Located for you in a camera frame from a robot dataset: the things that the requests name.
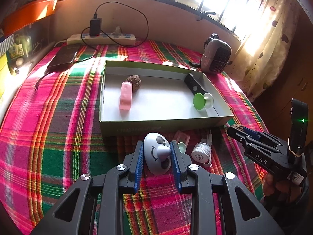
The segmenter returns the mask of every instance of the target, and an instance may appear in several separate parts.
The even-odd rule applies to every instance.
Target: blue gripper pad
[[[180,193],[182,190],[180,169],[178,166],[178,161],[177,161],[176,153],[175,153],[174,146],[173,146],[172,142],[170,143],[170,149],[171,149],[171,162],[172,162],[172,171],[173,171],[173,175],[174,175],[174,181],[175,181],[176,188],[177,188],[178,192]]]
[[[140,152],[139,152],[138,161],[137,161],[136,170],[135,170],[135,184],[134,184],[135,193],[138,192],[139,187],[140,187],[142,169],[143,169],[143,142],[141,143]]]
[[[247,127],[244,127],[244,132],[245,132],[246,134],[249,134],[249,135],[251,136],[251,138],[253,138],[254,140],[259,141],[260,136],[259,136],[258,132],[253,131],[253,130],[247,128]]]

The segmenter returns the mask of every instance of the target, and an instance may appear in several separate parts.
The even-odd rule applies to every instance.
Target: orange shelf
[[[2,23],[4,35],[10,36],[15,31],[54,14],[57,0],[32,1],[7,16]]]

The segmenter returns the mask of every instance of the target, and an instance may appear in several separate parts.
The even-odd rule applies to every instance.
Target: sunlight
[[[170,65],[170,66],[173,66],[173,63],[172,63],[172,62],[170,62],[170,61],[164,61],[162,64],[164,64],[164,65]]]
[[[241,19],[237,22],[237,27],[234,31],[234,34],[241,39],[244,39],[246,34],[250,34],[257,24],[260,18],[259,4],[260,2],[257,0],[249,0],[244,6],[245,13],[242,14]]]
[[[240,89],[240,87],[237,85],[237,83],[232,80],[232,79],[229,79],[230,80],[230,83],[233,87],[233,89],[237,92],[237,93],[243,93],[243,91]]]
[[[99,61],[96,61],[95,59],[95,62],[92,63],[91,65],[91,68],[90,68],[90,71],[91,72],[96,72],[98,70],[98,66],[99,66]]]
[[[47,69],[48,64],[49,64],[50,62],[51,62],[51,61],[47,62],[46,65],[41,66],[38,70],[36,70],[36,71],[35,71],[34,73],[32,73],[31,75],[29,75],[29,78],[30,78],[30,79],[31,79],[31,78],[40,78],[40,77],[44,74],[44,72],[45,72],[45,70]]]
[[[57,5],[57,0],[54,1],[53,8],[52,8],[53,11],[55,10],[56,5]]]
[[[227,83],[227,85],[228,85],[228,87],[229,87],[229,90],[233,90],[233,89],[232,89],[232,86],[231,86],[231,84],[230,84],[230,82],[229,82],[229,79],[228,79],[228,78],[225,78],[225,80],[226,80],[226,83]]]
[[[126,58],[128,58],[128,56],[124,56],[124,55],[118,55],[117,56],[117,60],[121,60],[121,61],[125,61]]]
[[[36,20],[40,20],[40,19],[44,18],[46,16],[46,14],[47,14],[47,10],[48,10],[48,5],[45,6],[45,8],[39,14],[39,16],[37,17]]]
[[[253,35],[249,37],[247,42],[245,43],[244,49],[250,56],[254,56],[256,51],[261,46],[264,38],[267,34],[272,30],[273,26],[267,22],[272,22],[275,16],[270,17],[271,10],[267,9],[264,11],[264,14],[260,20],[260,23],[257,25],[258,31],[255,31]]]
[[[29,67],[28,66],[22,66],[19,69],[19,74],[17,74],[14,77],[14,81],[17,84],[17,86],[20,86],[25,79],[27,78],[28,72],[29,72]]]
[[[233,29],[236,25],[237,19],[242,13],[242,9],[246,1],[247,0],[230,0],[228,6],[225,9],[221,23],[228,29]]]

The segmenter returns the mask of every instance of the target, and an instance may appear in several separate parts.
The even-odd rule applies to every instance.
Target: power strip
[[[121,35],[113,35],[108,33],[108,35],[114,39],[116,42],[122,45],[134,46],[136,42],[135,35],[122,33]],[[105,34],[101,33],[99,36],[90,37],[88,33],[83,34],[84,41],[89,45],[117,45],[114,41],[109,39]],[[72,44],[82,44],[83,41],[80,38],[80,34],[73,34],[66,40],[67,45]]]

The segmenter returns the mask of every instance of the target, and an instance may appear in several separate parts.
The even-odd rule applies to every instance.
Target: strap
[[[301,155],[297,155],[295,152],[293,152],[291,149],[290,149],[290,146],[289,146],[289,137],[288,137],[288,149],[289,149],[289,152],[291,152],[295,157],[301,157],[303,155],[303,153]]]

